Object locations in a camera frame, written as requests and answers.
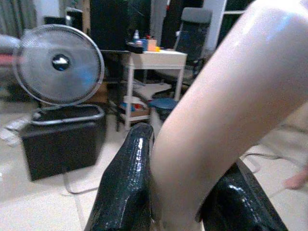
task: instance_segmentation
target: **white tile floor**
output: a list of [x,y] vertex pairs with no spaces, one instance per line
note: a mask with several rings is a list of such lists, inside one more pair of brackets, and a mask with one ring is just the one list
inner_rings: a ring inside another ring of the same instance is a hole
[[[1,114],[5,124],[22,114]],[[124,133],[115,131],[115,117],[108,116],[107,138],[102,153],[93,167],[68,174],[72,190],[80,191],[99,185],[101,176],[124,141]],[[290,141],[297,141],[294,146]],[[308,158],[308,136],[275,131],[267,136],[282,152],[300,161]],[[268,152],[263,147],[251,151]],[[308,230],[308,187],[298,191],[283,188],[284,179],[299,168],[285,160],[249,157],[261,165],[255,174],[277,212],[290,231]],[[245,163],[254,170],[249,158]],[[61,175],[30,182],[21,145],[7,146],[0,140],[0,230],[1,231],[82,231],[95,200],[96,191],[68,195]]]

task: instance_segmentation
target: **curtain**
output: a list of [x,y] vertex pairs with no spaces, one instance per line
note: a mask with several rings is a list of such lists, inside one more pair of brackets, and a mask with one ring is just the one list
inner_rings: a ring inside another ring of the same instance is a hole
[[0,0],[0,34],[20,38],[36,21],[33,0]]

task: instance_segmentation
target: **black bin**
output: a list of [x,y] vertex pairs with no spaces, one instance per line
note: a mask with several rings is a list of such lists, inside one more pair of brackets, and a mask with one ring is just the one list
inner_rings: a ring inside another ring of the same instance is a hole
[[94,165],[105,126],[96,105],[38,109],[20,132],[31,180]]

